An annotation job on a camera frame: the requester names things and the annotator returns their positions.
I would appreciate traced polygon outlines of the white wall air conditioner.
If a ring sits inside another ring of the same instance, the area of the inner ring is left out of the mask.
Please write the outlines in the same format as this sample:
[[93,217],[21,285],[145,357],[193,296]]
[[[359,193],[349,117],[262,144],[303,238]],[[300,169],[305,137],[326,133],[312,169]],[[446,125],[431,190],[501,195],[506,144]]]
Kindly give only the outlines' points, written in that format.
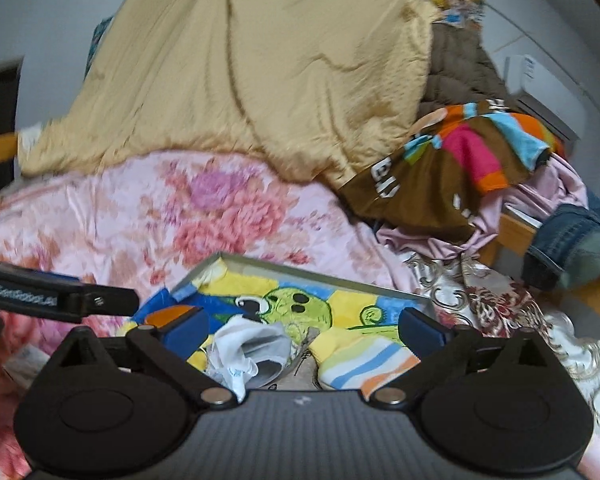
[[506,58],[504,80],[517,105],[542,120],[570,148],[585,134],[588,115],[579,98],[535,58]]

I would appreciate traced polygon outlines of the brown quilted jacket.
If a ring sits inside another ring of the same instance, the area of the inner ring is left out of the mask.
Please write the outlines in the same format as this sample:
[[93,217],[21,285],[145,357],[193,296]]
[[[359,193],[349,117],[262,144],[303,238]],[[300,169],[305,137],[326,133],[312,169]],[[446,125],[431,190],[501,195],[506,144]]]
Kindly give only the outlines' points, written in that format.
[[416,118],[448,105],[502,100],[516,108],[476,30],[432,25],[429,74]]

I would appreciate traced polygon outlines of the pale pink cloth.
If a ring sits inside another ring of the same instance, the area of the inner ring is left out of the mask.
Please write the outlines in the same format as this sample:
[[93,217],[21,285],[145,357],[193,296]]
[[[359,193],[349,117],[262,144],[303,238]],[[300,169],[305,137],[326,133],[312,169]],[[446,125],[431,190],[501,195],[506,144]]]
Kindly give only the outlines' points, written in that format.
[[577,171],[557,154],[527,182],[488,194],[478,212],[469,218],[471,236],[463,243],[450,243],[436,236],[411,236],[400,229],[383,226],[377,233],[380,244],[397,252],[414,250],[436,260],[455,259],[463,252],[475,254],[498,236],[500,217],[506,206],[522,211],[535,220],[544,221],[559,206],[573,205],[588,209],[588,190]]

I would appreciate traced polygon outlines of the pastel striped sock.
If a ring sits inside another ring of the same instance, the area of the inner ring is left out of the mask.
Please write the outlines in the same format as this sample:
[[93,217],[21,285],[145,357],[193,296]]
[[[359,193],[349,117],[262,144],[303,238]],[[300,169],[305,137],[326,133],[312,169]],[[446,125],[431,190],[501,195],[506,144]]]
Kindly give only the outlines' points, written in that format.
[[323,389],[358,390],[365,399],[420,362],[409,348],[387,337],[338,327],[319,334],[309,350]]

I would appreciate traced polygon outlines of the brown multicolour striped garment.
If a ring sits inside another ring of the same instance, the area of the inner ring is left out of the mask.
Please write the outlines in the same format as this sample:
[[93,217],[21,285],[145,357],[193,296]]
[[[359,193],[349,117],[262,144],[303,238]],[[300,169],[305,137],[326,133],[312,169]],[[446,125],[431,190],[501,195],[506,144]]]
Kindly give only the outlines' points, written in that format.
[[450,105],[339,195],[365,221],[461,243],[483,200],[528,181],[565,145],[538,118],[490,99]]

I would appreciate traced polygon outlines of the wooden bed frame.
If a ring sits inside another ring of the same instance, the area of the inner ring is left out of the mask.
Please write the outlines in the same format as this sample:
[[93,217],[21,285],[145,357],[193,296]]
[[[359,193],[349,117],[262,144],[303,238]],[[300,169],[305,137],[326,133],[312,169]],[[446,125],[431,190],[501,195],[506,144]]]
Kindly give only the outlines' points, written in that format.
[[[479,252],[479,260],[486,266],[493,266],[502,248],[523,256],[535,236],[535,228],[509,214],[500,215],[498,236],[491,240]],[[598,315],[600,315],[600,278],[577,289],[570,290],[575,296]]]

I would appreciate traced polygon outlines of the grey burlap drawstring pouch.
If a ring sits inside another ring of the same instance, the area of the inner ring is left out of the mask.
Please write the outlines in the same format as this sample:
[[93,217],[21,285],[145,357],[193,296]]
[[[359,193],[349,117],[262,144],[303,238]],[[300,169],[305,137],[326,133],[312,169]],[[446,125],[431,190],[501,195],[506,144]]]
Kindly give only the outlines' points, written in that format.
[[308,340],[302,344],[298,354],[283,370],[283,373],[266,386],[268,390],[321,390],[322,386],[317,376],[318,366],[309,346]]

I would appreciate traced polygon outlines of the beige yellow comforter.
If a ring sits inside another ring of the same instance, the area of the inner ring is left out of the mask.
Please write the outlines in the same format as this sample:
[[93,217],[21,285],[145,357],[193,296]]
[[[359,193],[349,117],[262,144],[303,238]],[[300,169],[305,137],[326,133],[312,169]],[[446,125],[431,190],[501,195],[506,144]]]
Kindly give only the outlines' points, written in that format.
[[124,0],[28,176],[162,150],[258,156],[333,188],[407,137],[429,73],[430,0]]

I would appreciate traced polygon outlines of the yellow blue cartoon towel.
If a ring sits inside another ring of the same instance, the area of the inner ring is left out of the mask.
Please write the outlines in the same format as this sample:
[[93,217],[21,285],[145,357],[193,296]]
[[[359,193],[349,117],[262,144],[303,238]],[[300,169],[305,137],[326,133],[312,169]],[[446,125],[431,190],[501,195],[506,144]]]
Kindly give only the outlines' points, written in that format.
[[164,344],[238,396],[263,387],[369,396],[419,362],[398,334],[406,308],[432,310],[421,296],[324,275],[237,269],[219,258],[156,292],[122,330],[164,327],[199,309],[200,321],[186,322]]

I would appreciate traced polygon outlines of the blue denim jeans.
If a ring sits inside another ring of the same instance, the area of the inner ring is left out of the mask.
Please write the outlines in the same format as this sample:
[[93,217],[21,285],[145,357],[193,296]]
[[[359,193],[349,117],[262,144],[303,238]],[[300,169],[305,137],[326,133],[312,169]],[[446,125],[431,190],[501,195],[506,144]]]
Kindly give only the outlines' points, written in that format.
[[559,206],[536,230],[524,254],[525,285],[573,290],[600,278],[600,198],[588,193],[588,206]]

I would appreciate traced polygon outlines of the pink floral quilt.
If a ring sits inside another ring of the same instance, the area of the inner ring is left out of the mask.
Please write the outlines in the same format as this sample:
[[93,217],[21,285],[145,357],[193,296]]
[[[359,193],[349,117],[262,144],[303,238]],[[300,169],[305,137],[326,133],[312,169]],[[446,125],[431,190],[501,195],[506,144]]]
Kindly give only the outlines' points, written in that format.
[[400,259],[319,183],[242,155],[157,152],[0,196],[0,261],[148,298],[217,252],[410,290]]

